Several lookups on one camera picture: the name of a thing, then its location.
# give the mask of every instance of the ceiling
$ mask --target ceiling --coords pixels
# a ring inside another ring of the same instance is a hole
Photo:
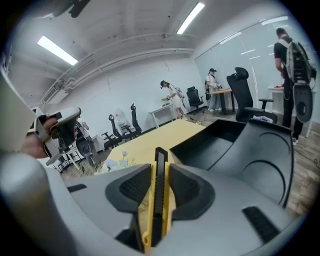
[[[61,78],[66,82],[92,70],[101,73],[106,63],[136,53],[195,49],[206,35],[263,0],[201,2],[205,8],[183,35],[177,30],[196,0],[91,0],[77,18],[66,11],[54,18],[24,19],[12,39],[9,78],[27,104],[38,104]],[[39,46],[42,36],[78,63],[71,66]]]

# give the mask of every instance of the glass wall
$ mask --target glass wall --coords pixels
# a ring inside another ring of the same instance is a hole
[[[248,85],[253,106],[261,108],[261,98],[270,98],[270,88],[283,84],[284,80],[275,67],[274,44],[278,41],[277,28],[284,28],[294,41],[300,42],[306,50],[310,63],[320,70],[318,55],[309,38],[294,17],[266,25],[258,23],[241,31],[241,34],[218,43],[199,56],[195,63],[205,82],[210,68],[217,70],[216,80],[224,88],[229,88],[226,77],[235,73],[235,67],[245,68],[249,73]],[[267,104],[267,111],[272,105]]]

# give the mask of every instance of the human hand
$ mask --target human hand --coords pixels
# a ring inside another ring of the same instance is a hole
[[[50,128],[54,126],[58,120],[56,118],[50,118],[45,121],[42,126],[47,134],[50,134]],[[34,158],[47,158],[47,154],[44,151],[44,143],[35,135],[30,134],[25,137],[24,143],[20,152],[30,155]]]

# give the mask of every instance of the woman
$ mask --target woman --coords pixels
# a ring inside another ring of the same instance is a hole
[[[206,76],[206,84],[208,85],[209,92],[213,93],[218,90],[218,85],[216,83],[216,78],[214,76],[215,72],[217,72],[214,68],[210,68],[209,74]],[[211,94],[211,97],[209,99],[208,103],[208,110],[210,112],[218,110],[221,110],[221,102],[219,95],[217,94]]]
[[[168,88],[170,96],[167,97],[167,100],[171,99],[172,104],[175,106],[176,111],[177,111],[178,115],[180,115],[180,118],[182,120],[188,120],[186,118],[182,108],[181,108],[182,99],[179,97],[179,95],[177,93],[177,89],[171,83],[168,83],[168,82],[166,82],[164,80],[161,81],[160,86],[161,86],[161,89],[163,87]]]

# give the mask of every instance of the wooden floor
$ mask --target wooden floor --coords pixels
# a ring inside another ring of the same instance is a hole
[[[197,112],[195,115],[189,114],[188,120],[192,123],[201,122],[201,125],[207,127],[217,119],[227,119],[235,121],[235,115],[221,116],[218,112],[209,112],[207,109],[204,113]],[[279,116],[278,123],[282,122],[282,116]],[[302,216],[311,209],[315,198],[318,195],[318,189],[320,184],[320,125],[314,123],[309,138],[305,138],[304,135],[307,132],[307,125],[304,125],[302,134],[299,137],[299,142],[294,148],[294,174],[291,186],[291,192],[289,195],[289,201],[287,204],[287,211],[293,217]],[[104,151],[99,154],[101,160],[107,159],[109,151]],[[96,170],[91,168],[86,160],[80,163],[81,167],[84,167],[85,171],[76,170],[71,165],[65,170],[61,176],[64,180],[90,176],[93,175]]]

